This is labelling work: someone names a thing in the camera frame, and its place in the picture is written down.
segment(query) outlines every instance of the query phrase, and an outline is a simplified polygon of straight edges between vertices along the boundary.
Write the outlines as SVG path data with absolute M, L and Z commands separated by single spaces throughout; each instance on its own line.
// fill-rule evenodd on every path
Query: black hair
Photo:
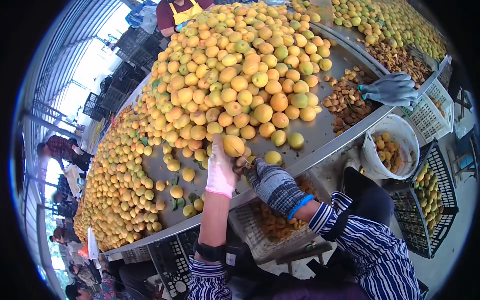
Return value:
M 65 288 L 65 295 L 67 295 L 67 298 L 69 300 L 75 300 L 78 296 L 80 296 L 80 293 L 77 290 L 77 285 L 67 285 L 67 287 Z
M 75 274 L 73 270 L 73 264 L 69 265 L 68 270 L 70 271 L 70 273 Z
M 52 194 L 52 201 L 57 203 L 57 197 L 58 195 L 61 195 L 62 199 L 60 201 L 63 200 L 63 194 L 60 192 L 60 191 L 56 191 Z
M 36 146 L 36 154 L 38 155 L 38 157 L 41 157 L 43 155 L 43 148 L 45 148 L 47 144 L 45 143 L 39 143 L 37 146 Z

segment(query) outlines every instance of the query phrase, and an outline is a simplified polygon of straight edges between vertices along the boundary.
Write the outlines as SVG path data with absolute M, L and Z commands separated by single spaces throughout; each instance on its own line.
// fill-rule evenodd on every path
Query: metal roof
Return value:
M 32 114 L 49 123 L 55 118 L 37 109 L 45 103 L 55 109 L 65 100 L 66 89 L 78 64 L 99 30 L 122 5 L 119 0 L 72 0 L 63 9 L 45 34 L 32 58 L 19 91 L 23 116 Z M 25 143 L 26 177 L 45 178 L 46 164 L 41 165 L 36 145 L 50 135 L 49 129 L 31 121 L 21 120 Z M 64 299 L 63 291 L 51 267 L 45 232 L 44 184 L 24 180 L 19 196 L 19 215 L 23 219 L 26 240 L 37 265 L 42 266 L 49 285 Z

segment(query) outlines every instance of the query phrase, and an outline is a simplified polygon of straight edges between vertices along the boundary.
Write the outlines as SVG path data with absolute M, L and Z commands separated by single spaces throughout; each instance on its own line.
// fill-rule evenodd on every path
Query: striped sleeve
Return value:
M 310 220 L 308 225 L 315 233 L 329 232 L 337 220 L 337 212 L 348 207 L 351 199 L 335 192 L 332 202 L 334 206 L 322 203 Z M 390 228 L 349 216 L 344 231 L 335 241 L 341 251 L 352 255 L 359 272 L 357 281 L 370 299 L 421 299 L 407 245 Z
M 227 271 L 222 263 L 199 262 L 190 256 L 189 268 L 192 276 L 187 299 L 232 299 L 226 283 Z

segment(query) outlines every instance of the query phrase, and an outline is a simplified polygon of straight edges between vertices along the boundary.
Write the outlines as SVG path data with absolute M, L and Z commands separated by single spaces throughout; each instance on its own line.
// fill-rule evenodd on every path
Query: yellow apron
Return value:
M 195 2 L 195 0 L 190 0 L 190 2 L 193 4 L 193 6 L 183 12 L 177 12 L 175 7 L 173 7 L 173 3 L 169 3 L 170 8 L 172 9 L 172 12 L 173 12 L 173 19 L 175 20 L 175 25 L 179 25 L 187 20 L 195 19 L 195 17 L 199 13 L 204 11 L 203 8 L 201 8 L 200 5 L 198 5 L 198 3 Z

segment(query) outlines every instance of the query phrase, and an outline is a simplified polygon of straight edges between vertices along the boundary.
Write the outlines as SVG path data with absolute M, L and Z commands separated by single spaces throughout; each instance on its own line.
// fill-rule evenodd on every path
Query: bucket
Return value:
M 383 132 L 388 132 L 390 140 L 399 144 L 398 149 L 402 165 L 398 167 L 395 174 L 390 172 L 381 162 L 375 148 L 375 142 L 372 139 L 372 136 L 381 135 Z M 406 179 L 415 172 L 419 157 L 420 146 L 417 135 L 410 125 L 398 115 L 387 115 L 365 133 L 360 160 L 368 176 L 373 179 Z

